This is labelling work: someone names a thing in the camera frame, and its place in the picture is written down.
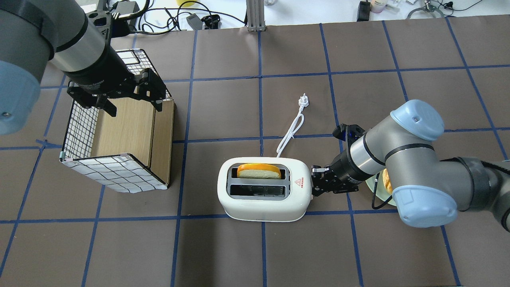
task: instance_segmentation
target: wooden panel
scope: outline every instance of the wooden panel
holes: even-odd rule
[[[149,102],[129,98],[110,101],[117,107],[117,116],[99,111],[91,156],[130,153],[149,166],[154,107]]]
[[[156,112],[152,137],[150,170],[164,182],[170,182],[174,101],[164,101],[163,111]]]

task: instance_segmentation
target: blue joint cap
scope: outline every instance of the blue joint cap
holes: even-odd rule
[[[445,124],[431,105],[421,100],[410,100],[390,113],[391,118],[413,135],[428,141],[444,133]]]
[[[393,190],[392,195],[400,219],[409,226],[441,226],[457,218],[457,203],[438,189],[422,185],[403,185]]]
[[[28,71],[0,61],[0,135],[23,128],[41,91]]]

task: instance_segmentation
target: bottle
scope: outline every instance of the bottle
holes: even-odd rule
[[[384,7],[386,7],[386,3],[388,3],[388,0],[372,0],[370,3],[370,11],[379,14],[384,10]]]

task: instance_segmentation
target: power adapter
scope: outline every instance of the power adapter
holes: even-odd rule
[[[358,6],[357,22],[368,21],[369,18],[370,18],[370,2],[361,1],[360,5]]]

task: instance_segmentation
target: yellow object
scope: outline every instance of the yellow object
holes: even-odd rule
[[[388,191],[389,194],[392,194],[393,193],[393,187],[391,186],[391,182],[390,182],[390,175],[388,175],[388,170],[387,169],[384,169],[382,171],[382,183],[384,184],[384,187],[386,188],[386,190]]]
[[[186,2],[187,0],[175,0],[175,1],[177,2],[177,5],[180,6],[182,3]],[[193,4],[195,4],[195,3],[193,3],[193,2],[186,3],[183,5],[183,7],[189,7]]]
[[[281,179],[280,169],[265,163],[245,163],[237,168],[238,178]]]

